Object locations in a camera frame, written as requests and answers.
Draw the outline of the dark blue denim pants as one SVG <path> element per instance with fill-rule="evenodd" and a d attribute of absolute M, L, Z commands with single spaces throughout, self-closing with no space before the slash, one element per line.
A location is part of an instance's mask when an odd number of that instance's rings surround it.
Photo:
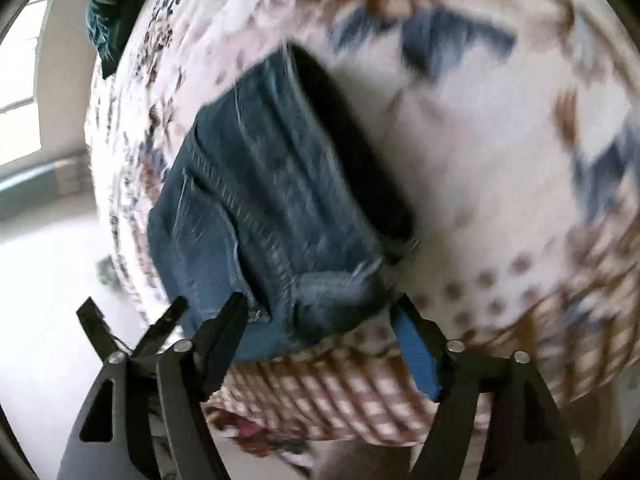
<path fill-rule="evenodd" d="M 413 213 L 320 64 L 286 44 L 200 109 L 148 222 L 193 335 L 248 303 L 235 361 L 348 333 L 386 305 Z"/>

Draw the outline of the clutter on floor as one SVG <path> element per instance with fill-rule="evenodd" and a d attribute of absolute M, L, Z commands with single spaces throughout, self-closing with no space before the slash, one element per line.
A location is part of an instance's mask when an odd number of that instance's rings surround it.
<path fill-rule="evenodd" d="M 303 478 L 311 478 L 316 456 L 307 441 L 278 434 L 245 417 L 213 406 L 205 405 L 203 413 L 213 436 L 233 441 L 241 451 L 251 456 L 277 457 Z"/>

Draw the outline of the bright window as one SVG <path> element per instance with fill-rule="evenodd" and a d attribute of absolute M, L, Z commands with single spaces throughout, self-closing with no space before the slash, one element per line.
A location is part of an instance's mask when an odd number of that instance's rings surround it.
<path fill-rule="evenodd" d="M 36 68 L 49 0 L 29 0 L 1 43 L 1 165 L 41 148 Z"/>

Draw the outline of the floral white bed blanket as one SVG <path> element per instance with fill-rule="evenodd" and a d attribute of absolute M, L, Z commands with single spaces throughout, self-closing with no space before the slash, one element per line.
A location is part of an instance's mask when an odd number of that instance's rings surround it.
<path fill-rule="evenodd" d="M 388 307 L 537 361 L 559 406 L 639 359 L 639 53 L 606 0 L 146 0 L 85 134 L 99 215 L 145 322 L 169 299 L 148 222 L 200 109 L 286 44 L 331 78 L 414 217 L 385 307 L 233 362 L 206 401 L 310 440 L 422 441 Z"/>

